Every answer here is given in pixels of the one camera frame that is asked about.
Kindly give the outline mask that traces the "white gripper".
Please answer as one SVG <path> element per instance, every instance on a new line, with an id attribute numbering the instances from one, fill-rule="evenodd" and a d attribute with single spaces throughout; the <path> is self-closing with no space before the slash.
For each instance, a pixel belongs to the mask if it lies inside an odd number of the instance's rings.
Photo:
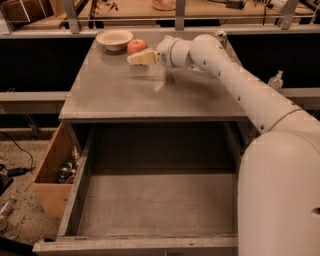
<path id="1" fill-rule="evenodd" d="M 165 36 L 157 45 L 158 60 L 161 64 L 169 67 L 178 67 L 181 60 L 179 43 L 181 39 Z M 147 48 L 127 57 L 130 65 L 154 65 L 157 63 L 157 54 L 154 50 Z"/>

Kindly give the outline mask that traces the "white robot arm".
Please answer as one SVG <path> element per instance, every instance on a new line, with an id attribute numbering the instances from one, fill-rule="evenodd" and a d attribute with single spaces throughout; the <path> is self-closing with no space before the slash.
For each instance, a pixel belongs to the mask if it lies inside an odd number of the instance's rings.
<path id="1" fill-rule="evenodd" d="M 258 130 L 239 169 L 238 255 L 320 256 L 320 121 L 234 62 L 212 35 L 167 36 L 127 61 L 213 75 Z"/>

